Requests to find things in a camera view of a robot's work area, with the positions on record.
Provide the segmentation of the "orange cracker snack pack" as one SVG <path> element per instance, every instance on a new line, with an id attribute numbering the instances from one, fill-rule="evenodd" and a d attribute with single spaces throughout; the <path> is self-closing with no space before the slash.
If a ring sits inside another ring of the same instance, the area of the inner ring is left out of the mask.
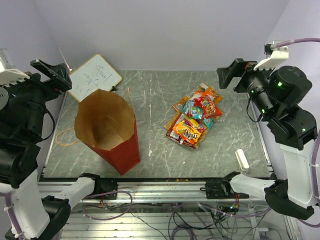
<path id="1" fill-rule="evenodd" d="M 200 98 L 200 97 L 208 97 L 210 98 L 212 101 L 214 101 L 217 96 L 210 90 L 206 90 L 206 91 L 195 91 L 193 96 L 191 97 L 192 99 L 196 99 L 196 98 Z"/>

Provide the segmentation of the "orange chip bag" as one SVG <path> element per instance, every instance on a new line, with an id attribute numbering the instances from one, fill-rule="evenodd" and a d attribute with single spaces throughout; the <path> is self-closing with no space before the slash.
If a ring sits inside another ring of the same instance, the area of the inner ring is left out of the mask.
<path id="1" fill-rule="evenodd" d="M 191 91 L 184 97 L 182 97 L 177 103 L 175 103 L 172 107 L 175 111 L 181 111 L 189 99 L 192 99 L 193 96 L 200 96 L 204 92 L 211 92 L 213 94 L 214 103 L 218 104 L 223 97 L 210 85 L 201 82 L 194 91 Z"/>

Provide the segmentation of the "red foil snack pack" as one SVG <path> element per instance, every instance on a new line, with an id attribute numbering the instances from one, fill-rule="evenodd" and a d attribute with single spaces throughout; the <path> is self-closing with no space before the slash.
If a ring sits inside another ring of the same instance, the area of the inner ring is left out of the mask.
<path id="1" fill-rule="evenodd" d="M 205 118 L 215 118 L 223 115 L 221 110 L 214 103 L 214 98 L 210 95 L 197 97 L 194 101 L 196 106 L 203 109 Z"/>

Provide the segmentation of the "teal candy snack pack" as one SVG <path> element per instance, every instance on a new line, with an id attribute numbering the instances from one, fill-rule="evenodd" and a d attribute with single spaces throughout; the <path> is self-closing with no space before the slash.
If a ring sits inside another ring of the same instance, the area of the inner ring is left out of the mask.
<path id="1" fill-rule="evenodd" d="M 181 112 L 190 118 L 202 121 L 205 124 L 205 126 L 209 129 L 213 125 L 213 119 L 205 117 L 204 110 L 199 105 L 196 105 L 194 99 L 187 100 Z"/>

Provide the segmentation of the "red paper bag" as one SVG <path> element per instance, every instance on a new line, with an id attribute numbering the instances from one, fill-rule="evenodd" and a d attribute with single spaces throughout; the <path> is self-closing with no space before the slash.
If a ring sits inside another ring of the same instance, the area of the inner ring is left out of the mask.
<path id="1" fill-rule="evenodd" d="M 78 103 L 75 136 L 124 175 L 140 161 L 137 121 L 130 89 L 123 95 L 97 89 Z"/>

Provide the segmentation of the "yellow chocolate candy pack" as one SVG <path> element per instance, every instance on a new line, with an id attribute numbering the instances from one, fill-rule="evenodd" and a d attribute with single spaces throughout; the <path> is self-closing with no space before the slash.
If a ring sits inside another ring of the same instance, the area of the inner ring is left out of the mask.
<path id="1" fill-rule="evenodd" d="M 199 132 L 191 133 L 188 130 L 185 132 L 182 132 L 182 133 L 178 132 L 177 130 L 174 130 L 174 131 L 177 135 L 181 136 L 184 140 L 186 140 L 190 144 L 195 144 L 199 140 L 201 134 L 203 133 L 203 132 L 202 133 L 199 133 Z"/>

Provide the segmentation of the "yellow chip bag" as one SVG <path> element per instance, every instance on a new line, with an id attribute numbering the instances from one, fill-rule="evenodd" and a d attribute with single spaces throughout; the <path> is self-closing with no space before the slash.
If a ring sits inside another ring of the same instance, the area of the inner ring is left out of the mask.
<path id="1" fill-rule="evenodd" d="M 177 144 L 184 145 L 184 146 L 186 146 L 186 147 L 188 147 L 190 149 L 193 149 L 193 150 L 197 149 L 197 148 L 199 148 L 200 144 L 205 140 L 205 138 L 208 135 L 210 129 L 208 127 L 205 127 L 204 132 L 199 137 L 199 140 L 194 144 L 188 143 L 187 141 L 182 139 L 180 136 L 174 136 L 174 134 L 172 134 L 172 136 L 171 136 L 171 133 L 174 132 L 173 131 L 173 125 L 177 122 L 177 120 L 181 116 L 181 114 L 182 114 L 181 111 L 177 111 L 172 116 L 172 118 L 164 125 L 164 128 L 167 130 L 166 137 L 168 139 L 174 141 Z"/>

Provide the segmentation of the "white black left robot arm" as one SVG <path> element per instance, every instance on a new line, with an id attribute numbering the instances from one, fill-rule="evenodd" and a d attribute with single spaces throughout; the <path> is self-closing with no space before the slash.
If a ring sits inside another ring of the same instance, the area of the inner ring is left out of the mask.
<path id="1" fill-rule="evenodd" d="M 30 65 L 37 73 L 24 73 L 1 59 L 0 72 L 0 194 L 11 221 L 8 240 L 50 240 L 66 224 L 82 199 L 98 198 L 101 178 L 83 173 L 57 195 L 42 197 L 38 188 L 37 156 L 46 103 L 72 88 L 68 67 L 40 59 Z"/>

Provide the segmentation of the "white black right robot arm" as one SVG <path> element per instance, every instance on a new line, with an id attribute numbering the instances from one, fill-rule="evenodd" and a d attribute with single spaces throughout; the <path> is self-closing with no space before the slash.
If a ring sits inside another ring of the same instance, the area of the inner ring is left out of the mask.
<path id="1" fill-rule="evenodd" d="M 225 89 L 233 78 L 239 78 L 234 91 L 248 94 L 259 110 L 258 119 L 266 122 L 282 151 L 287 178 L 263 180 L 234 171 L 223 178 L 220 192 L 226 198 L 250 195 L 266 201 L 279 214 L 307 220 L 319 199 L 315 183 L 319 138 L 315 117 L 299 103 L 312 82 L 295 66 L 261 70 L 257 66 L 255 61 L 237 58 L 219 67 L 219 87 Z"/>

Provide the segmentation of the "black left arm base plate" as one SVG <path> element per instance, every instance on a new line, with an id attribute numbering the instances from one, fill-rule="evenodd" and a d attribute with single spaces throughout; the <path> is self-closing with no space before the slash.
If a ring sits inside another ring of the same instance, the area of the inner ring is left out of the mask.
<path id="1" fill-rule="evenodd" d="M 118 183 L 116 181 L 101 178 L 100 180 L 98 180 L 97 186 L 94 187 L 93 194 L 103 194 L 103 193 L 114 192 L 117 190 L 118 190 Z M 99 197 L 103 198 L 104 200 L 115 200 L 117 198 L 117 193 L 112 193 L 109 195 L 104 195 Z"/>

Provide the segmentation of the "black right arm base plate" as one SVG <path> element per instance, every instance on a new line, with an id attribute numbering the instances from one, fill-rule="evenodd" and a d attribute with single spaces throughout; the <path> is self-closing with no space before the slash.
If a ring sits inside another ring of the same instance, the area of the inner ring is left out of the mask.
<path id="1" fill-rule="evenodd" d="M 210 178 L 200 187 L 200 191 L 205 192 L 206 198 L 213 199 L 248 199 L 249 196 L 244 193 L 237 194 L 231 191 L 227 183 L 222 178 Z"/>

